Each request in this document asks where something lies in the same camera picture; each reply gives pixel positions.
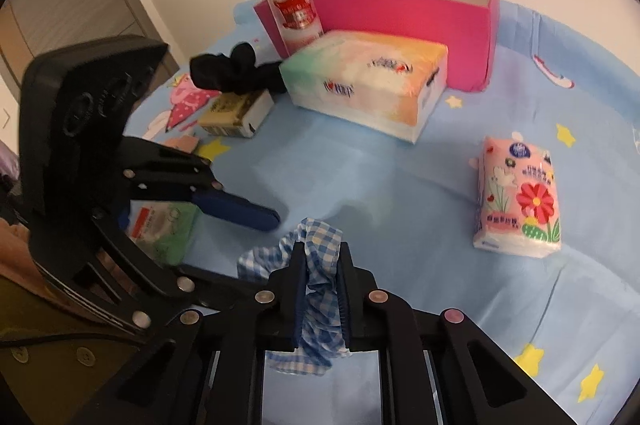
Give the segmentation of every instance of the blue bedsheet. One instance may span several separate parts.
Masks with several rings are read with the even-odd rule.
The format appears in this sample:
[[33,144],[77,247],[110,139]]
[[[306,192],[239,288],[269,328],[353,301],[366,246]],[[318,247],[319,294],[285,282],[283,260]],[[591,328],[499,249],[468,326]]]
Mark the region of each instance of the blue bedsheet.
[[[277,58],[246,6],[236,19],[212,52],[247,40],[260,60]],[[551,83],[535,54],[575,87]],[[169,109],[170,91],[146,99],[127,134],[142,135]],[[461,108],[443,101],[450,95]],[[242,252],[275,245],[304,217],[323,219],[344,232],[355,264],[380,287],[422,310],[462,309],[512,358],[531,344],[518,361],[533,364],[536,382],[580,425],[609,424],[640,376],[640,78],[580,34],[503,1],[489,87],[447,90],[443,100],[414,146],[279,98],[253,139],[221,140],[230,148],[213,169],[230,192],[275,208],[280,230],[203,216],[186,260],[235,275]],[[157,140],[182,134],[196,117]],[[557,124],[575,138],[571,147],[558,140]],[[469,161],[485,135],[514,131],[554,160],[563,245],[546,259],[471,244],[478,173]],[[321,378],[268,371],[265,423],[301,417],[311,425],[379,423],[377,356],[338,360]]]

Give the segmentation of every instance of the red flower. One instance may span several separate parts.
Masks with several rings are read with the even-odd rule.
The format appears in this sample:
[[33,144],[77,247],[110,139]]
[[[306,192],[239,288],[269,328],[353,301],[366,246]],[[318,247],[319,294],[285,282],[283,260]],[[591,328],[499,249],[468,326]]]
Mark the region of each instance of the red flower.
[[523,183],[516,201],[523,215],[533,215],[540,224],[548,223],[549,218],[556,213],[553,196],[544,183]]

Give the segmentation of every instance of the magenta box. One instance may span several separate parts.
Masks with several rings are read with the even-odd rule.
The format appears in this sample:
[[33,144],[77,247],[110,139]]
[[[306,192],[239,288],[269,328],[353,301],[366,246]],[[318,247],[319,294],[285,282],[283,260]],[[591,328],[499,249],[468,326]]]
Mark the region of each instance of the magenta box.
[[[494,64],[500,0],[314,0],[324,31],[415,37],[449,47],[450,88],[482,91]],[[281,57],[287,57],[269,3],[254,6]]]

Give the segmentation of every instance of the purple cloth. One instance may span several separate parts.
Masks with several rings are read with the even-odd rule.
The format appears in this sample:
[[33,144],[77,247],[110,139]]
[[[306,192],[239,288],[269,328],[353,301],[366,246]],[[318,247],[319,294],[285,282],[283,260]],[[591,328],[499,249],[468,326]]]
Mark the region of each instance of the purple cloth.
[[20,176],[18,157],[0,140],[0,176],[9,176],[13,181]]

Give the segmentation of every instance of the tissue pack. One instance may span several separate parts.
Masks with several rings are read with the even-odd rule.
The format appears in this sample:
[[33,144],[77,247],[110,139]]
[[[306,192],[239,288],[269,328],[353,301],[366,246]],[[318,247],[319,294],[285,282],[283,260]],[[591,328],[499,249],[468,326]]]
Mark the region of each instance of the tissue pack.
[[560,249],[560,209],[548,151],[486,138],[478,170],[476,248],[545,257]]
[[415,143],[447,83],[447,47],[332,31],[280,65],[293,103]]

